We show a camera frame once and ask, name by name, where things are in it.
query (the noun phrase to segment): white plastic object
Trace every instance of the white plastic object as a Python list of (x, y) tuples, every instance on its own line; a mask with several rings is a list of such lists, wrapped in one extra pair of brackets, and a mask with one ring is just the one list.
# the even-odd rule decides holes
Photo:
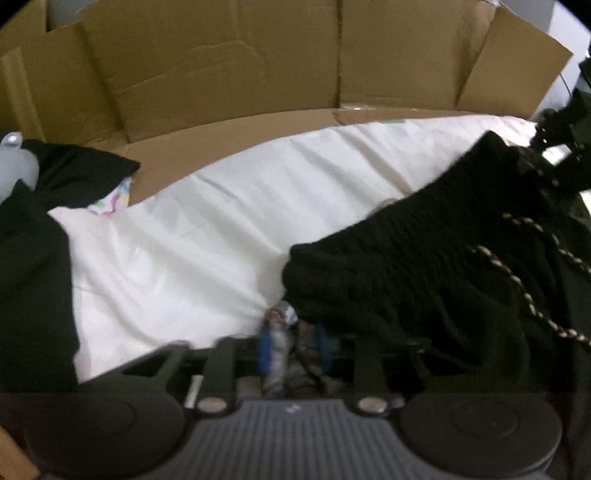
[(10, 196), (18, 180), (31, 190), (37, 186), (39, 163), (35, 155), (21, 146), (20, 132), (11, 132), (0, 141), (0, 203)]

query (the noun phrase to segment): silver screw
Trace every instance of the silver screw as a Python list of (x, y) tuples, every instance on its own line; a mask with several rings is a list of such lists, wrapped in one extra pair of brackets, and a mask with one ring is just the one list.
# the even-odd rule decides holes
[(365, 397), (357, 403), (359, 409), (364, 413), (379, 415), (388, 408), (388, 402), (379, 397)]
[(197, 408), (203, 413), (216, 414), (223, 412), (228, 403), (219, 397), (205, 397), (197, 402)]

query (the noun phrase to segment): wrinkled white fabric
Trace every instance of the wrinkled white fabric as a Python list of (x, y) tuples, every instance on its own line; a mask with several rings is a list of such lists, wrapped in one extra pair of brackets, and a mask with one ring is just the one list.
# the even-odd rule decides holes
[(70, 237), (80, 380), (174, 340), (205, 348), (256, 333), (282, 295), (290, 246), (423, 187), (487, 130), (527, 145), (534, 124), (474, 115), (327, 128), (232, 155), (110, 217), (54, 209)]

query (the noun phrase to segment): gray ribbed plate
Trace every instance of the gray ribbed plate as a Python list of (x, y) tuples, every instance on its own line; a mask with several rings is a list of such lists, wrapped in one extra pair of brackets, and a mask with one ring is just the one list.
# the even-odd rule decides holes
[[(45, 475), (44, 480), (57, 477)], [(340, 400), (245, 400), (197, 424), (186, 446), (137, 480), (452, 480), (418, 458), (385, 420)], [(549, 480), (541, 473), (520, 480)]]

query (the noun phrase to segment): round black disc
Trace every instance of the round black disc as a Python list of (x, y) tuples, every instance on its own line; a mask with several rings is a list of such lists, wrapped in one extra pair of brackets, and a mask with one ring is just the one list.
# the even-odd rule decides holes
[(403, 409), (401, 430), (418, 456), (445, 471), (511, 478), (543, 468), (562, 428), (533, 395), (425, 393)]
[(160, 463), (184, 430), (183, 408), (167, 394), (64, 394), (27, 427), (42, 471), (65, 478), (126, 478)]

